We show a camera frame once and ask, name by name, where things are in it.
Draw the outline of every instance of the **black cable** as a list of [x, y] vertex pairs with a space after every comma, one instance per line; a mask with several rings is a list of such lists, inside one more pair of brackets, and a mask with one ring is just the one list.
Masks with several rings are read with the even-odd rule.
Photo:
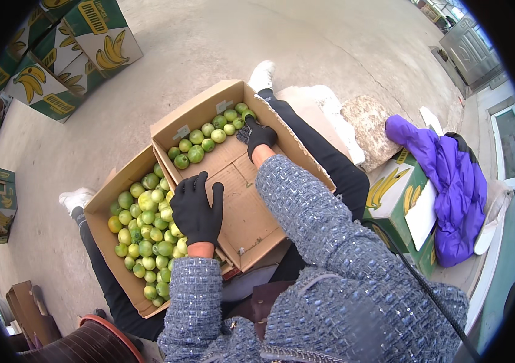
[[[383, 232], [386, 234], [387, 238], [390, 241], [393, 240], [386, 231], [383, 231]], [[465, 332], [459, 326], [459, 323], [457, 323], [457, 320], [455, 320], [451, 316], [451, 314], [449, 313], [447, 308], [445, 308], [445, 306], [443, 306], [443, 304], [441, 303], [439, 298], [433, 293], [433, 290], [431, 289], [431, 287], [429, 286], [427, 281], [425, 281], [425, 278], [423, 276], [421, 276], [421, 274], [419, 272], [417, 272], [417, 270], [415, 270], [413, 268], [413, 266], [411, 266], [411, 264], [407, 261], [407, 258], [403, 256], [403, 253], [399, 250], [399, 248], [397, 247], [397, 244], [392, 242], [391, 245], [393, 247], [395, 247], [395, 250], [397, 250], [397, 253], [399, 254], [401, 260], [403, 260], [403, 264], [408, 268], [409, 271], [411, 271], [411, 273], [413, 274], [415, 279], [417, 279], [417, 281], [419, 281], [419, 285], [421, 285], [423, 290], [429, 295], [431, 300], [433, 300], [433, 302], [435, 303], [437, 308], [439, 308], [439, 310], [441, 310], [441, 313], [443, 313], [445, 318], [447, 318], [447, 321], [449, 321], [449, 323], [451, 324], [451, 326], [453, 327], [453, 329], [455, 330], [455, 332], [457, 333], [459, 338], [461, 338], [461, 341], [463, 342], [463, 345], [465, 346], [465, 349], [467, 350], [467, 352], [471, 355], [471, 357], [474, 359], [474, 361], [476, 363], [479, 362], [479, 360], [481, 359], [481, 357], [479, 356], [479, 353], [473, 347], [473, 345], [471, 345], [471, 342], [469, 341], [469, 339], [467, 339], [467, 335], [465, 335]]]

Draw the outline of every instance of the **brown bucket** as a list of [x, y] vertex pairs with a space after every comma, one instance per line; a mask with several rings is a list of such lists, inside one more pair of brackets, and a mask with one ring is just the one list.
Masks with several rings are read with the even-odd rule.
[[24, 362], [144, 363], [138, 349], [118, 328], [100, 316], [88, 314], [72, 334], [43, 348], [19, 353]]

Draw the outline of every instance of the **open cardboard box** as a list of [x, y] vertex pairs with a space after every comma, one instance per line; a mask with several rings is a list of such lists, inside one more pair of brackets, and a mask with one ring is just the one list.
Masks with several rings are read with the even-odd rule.
[[[118, 244], [118, 237], [108, 229], [108, 219], [111, 216], [110, 204], [118, 198], [121, 192], [129, 190], [132, 183], [140, 182], [146, 174], [150, 173], [156, 162], [157, 159], [154, 156], [152, 145], [149, 145], [119, 172], [116, 173], [116, 169], [112, 170], [100, 191], [94, 195], [84, 208], [87, 224], [90, 226], [94, 241], [100, 249], [106, 264], [120, 286], [122, 286], [126, 295], [128, 295], [132, 305], [144, 318], [149, 318], [166, 309], [170, 305], [170, 301], [157, 308], [152, 305], [150, 300], [145, 298], [142, 291], [145, 288], [146, 281], [137, 278], [132, 272], [126, 270], [124, 259], [116, 256], [114, 252], [114, 247]], [[166, 168], [162, 163], [160, 166], [166, 175]], [[234, 270], [232, 262], [225, 257], [223, 252], [219, 249], [216, 252], [225, 262], [221, 266], [221, 274], [225, 275]]]
[[185, 170], [178, 170], [167, 155], [167, 150], [177, 146], [191, 130], [200, 129], [203, 124], [210, 123], [215, 116], [234, 108], [239, 102], [245, 102], [255, 112], [259, 123], [277, 132], [277, 153], [285, 154], [310, 171], [330, 190], [334, 190], [335, 186], [277, 113], [264, 100], [255, 97], [254, 91], [241, 80], [217, 83], [152, 125], [150, 131], [154, 152], [165, 170], [165, 176], [168, 176], [171, 190], [174, 191], [182, 179], [205, 170], [209, 174], [207, 195], [212, 203], [212, 185], [215, 182], [223, 183], [223, 224], [218, 242], [228, 259], [245, 272], [285, 238], [255, 189], [257, 169], [247, 157], [247, 146], [234, 136], [227, 136], [225, 142], [217, 144], [212, 152], [205, 153], [200, 163], [190, 164]]

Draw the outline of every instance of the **hand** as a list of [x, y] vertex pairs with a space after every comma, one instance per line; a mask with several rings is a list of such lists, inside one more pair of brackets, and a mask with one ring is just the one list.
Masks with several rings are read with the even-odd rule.
[[239, 130], [237, 139], [247, 144], [247, 156], [255, 164], [253, 150], [259, 145], [267, 145], [271, 148], [276, 144], [278, 135], [271, 127], [257, 124], [251, 115], [245, 117], [245, 122], [247, 125]]
[[208, 176], [206, 171], [202, 171], [181, 181], [170, 202], [173, 219], [188, 238], [187, 246], [197, 242], [210, 242], [217, 246], [223, 222], [223, 184], [213, 184], [213, 207], [210, 207], [205, 190]]

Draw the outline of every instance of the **sleeve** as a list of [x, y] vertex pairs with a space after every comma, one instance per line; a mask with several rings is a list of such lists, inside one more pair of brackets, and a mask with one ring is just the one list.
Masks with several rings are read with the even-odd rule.
[[399, 265], [374, 232], [351, 221], [348, 207], [326, 185], [287, 157], [268, 158], [256, 188], [307, 264], [359, 280], [383, 278]]
[[166, 362], [196, 362], [221, 327], [221, 270], [212, 258], [182, 257], [171, 274], [171, 305], [158, 344]]

